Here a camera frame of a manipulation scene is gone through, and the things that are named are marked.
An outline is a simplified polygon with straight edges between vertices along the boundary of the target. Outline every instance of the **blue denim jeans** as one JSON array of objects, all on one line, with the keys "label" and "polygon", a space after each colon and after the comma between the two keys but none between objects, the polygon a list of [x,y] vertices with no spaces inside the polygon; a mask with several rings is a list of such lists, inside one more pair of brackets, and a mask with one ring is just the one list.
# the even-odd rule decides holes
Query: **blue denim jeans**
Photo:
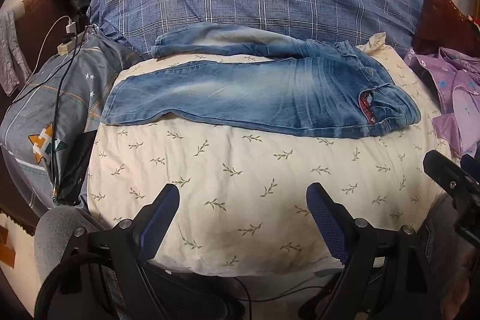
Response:
[{"label": "blue denim jeans", "polygon": [[157,57],[196,52],[274,60],[202,60],[129,77],[109,95],[102,122],[145,124],[172,112],[210,124],[358,139],[402,129],[421,118],[384,67],[347,41],[330,45],[202,23],[159,37],[152,52]]}]

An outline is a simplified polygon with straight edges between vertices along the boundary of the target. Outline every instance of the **cream fabric with leaf print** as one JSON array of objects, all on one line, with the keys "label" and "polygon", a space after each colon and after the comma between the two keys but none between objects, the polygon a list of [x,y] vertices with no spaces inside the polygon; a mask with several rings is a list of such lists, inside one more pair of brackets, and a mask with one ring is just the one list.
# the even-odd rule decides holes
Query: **cream fabric with leaf print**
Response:
[{"label": "cream fabric with leaf print", "polygon": [[[305,192],[321,182],[353,217],[376,227],[418,229],[442,190],[423,173],[426,152],[447,157],[431,119],[440,112],[422,82],[378,33],[361,49],[382,63],[416,102],[419,124],[382,138],[315,139],[214,126],[165,115],[152,124],[101,124],[88,175],[88,206],[110,226],[133,218],[166,183],[180,208],[154,261],[199,274],[287,274],[339,267],[307,210]],[[153,72],[189,61],[265,58],[185,54],[123,71]]]}]

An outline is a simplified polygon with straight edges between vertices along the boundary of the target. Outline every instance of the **gray cloth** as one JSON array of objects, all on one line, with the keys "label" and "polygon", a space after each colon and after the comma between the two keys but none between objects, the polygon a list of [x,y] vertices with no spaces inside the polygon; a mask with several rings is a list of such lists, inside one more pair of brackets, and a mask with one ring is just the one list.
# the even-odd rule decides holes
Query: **gray cloth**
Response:
[{"label": "gray cloth", "polygon": [[[57,90],[72,55],[51,57],[32,76],[20,97],[28,96],[10,107],[0,126],[0,146],[12,180],[39,216],[58,205],[50,169],[52,146],[62,178],[77,136],[98,129],[105,100],[118,74],[142,61],[137,53],[106,38],[97,27],[88,28],[61,87],[56,140],[52,143]],[[28,93],[51,76],[45,85]]]},{"label": "gray cloth", "polygon": [[17,42],[14,12],[0,16],[0,84],[7,96],[23,86],[32,71]]},{"label": "gray cloth", "polygon": [[[450,289],[455,276],[462,269],[463,259],[473,248],[455,233],[453,223],[456,218],[457,212],[452,207],[452,200],[445,194],[431,208],[418,232],[440,298]],[[91,216],[71,207],[54,208],[40,219],[34,245],[35,261],[42,281],[59,264],[71,233],[79,226],[85,227],[88,232],[103,229]],[[118,284],[111,279],[109,287],[117,311],[122,314],[120,317],[127,319]]]}]

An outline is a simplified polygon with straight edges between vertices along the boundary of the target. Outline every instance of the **metal screw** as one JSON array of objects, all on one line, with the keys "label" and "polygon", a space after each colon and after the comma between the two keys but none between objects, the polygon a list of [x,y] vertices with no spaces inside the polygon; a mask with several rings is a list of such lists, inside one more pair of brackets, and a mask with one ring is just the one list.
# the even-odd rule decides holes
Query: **metal screw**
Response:
[{"label": "metal screw", "polygon": [[358,228],[365,228],[365,227],[368,226],[368,222],[367,222],[367,220],[365,220],[365,219],[358,218],[358,219],[355,219],[355,225],[356,225]]},{"label": "metal screw", "polygon": [[121,229],[126,229],[131,226],[131,219],[123,219],[118,225]]},{"label": "metal screw", "polygon": [[78,238],[79,236],[82,236],[84,233],[85,233],[85,228],[83,228],[82,226],[78,227],[78,228],[75,229],[74,232],[73,232],[74,236],[76,236],[77,238]]},{"label": "metal screw", "polygon": [[403,231],[408,234],[408,235],[413,235],[415,233],[415,229],[413,229],[411,226],[403,226]]}]

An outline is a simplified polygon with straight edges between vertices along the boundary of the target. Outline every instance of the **orange object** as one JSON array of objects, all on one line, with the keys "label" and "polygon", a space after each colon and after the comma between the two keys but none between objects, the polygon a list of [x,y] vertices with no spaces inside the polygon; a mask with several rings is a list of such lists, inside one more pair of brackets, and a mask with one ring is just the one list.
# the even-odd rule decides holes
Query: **orange object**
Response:
[{"label": "orange object", "polygon": [[15,251],[7,247],[8,229],[0,226],[0,260],[7,266],[14,267]]}]

